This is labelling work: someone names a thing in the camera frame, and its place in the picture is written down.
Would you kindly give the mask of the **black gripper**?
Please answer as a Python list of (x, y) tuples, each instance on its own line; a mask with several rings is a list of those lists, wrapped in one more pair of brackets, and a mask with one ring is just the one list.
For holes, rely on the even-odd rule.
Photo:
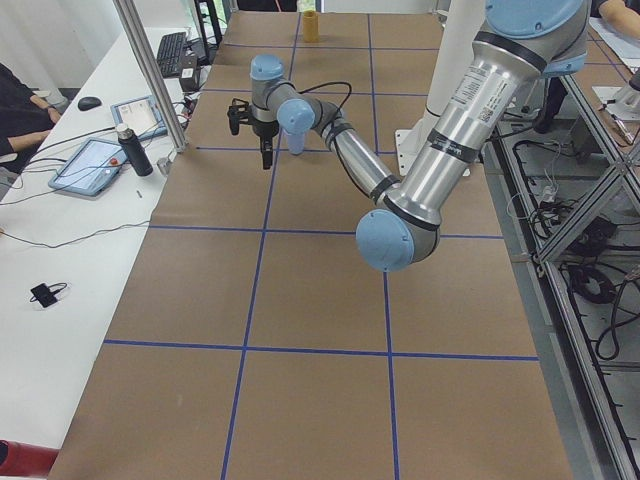
[(248, 101), (233, 98), (227, 110), (229, 129), (237, 136), (241, 125), (251, 127), (253, 133), (260, 138), (262, 168), (269, 170), (273, 165), (273, 138), (279, 133), (276, 120), (263, 121), (254, 114), (253, 105)]

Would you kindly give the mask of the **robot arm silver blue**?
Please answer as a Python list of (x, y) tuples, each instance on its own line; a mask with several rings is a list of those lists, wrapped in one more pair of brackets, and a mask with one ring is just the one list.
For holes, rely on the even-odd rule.
[(357, 225), (360, 254), (377, 270), (398, 271), (437, 248), (442, 205), (516, 91), (583, 67), (589, 15), (587, 1), (486, 2), (485, 21), (471, 43), (473, 59), (402, 179), (363, 142), (340, 107), (285, 80), (274, 55), (252, 59), (252, 98), (233, 100), (227, 113), (230, 131), (252, 127), (264, 168), (273, 163), (272, 139), (279, 131), (298, 137), (315, 131), (376, 206)]

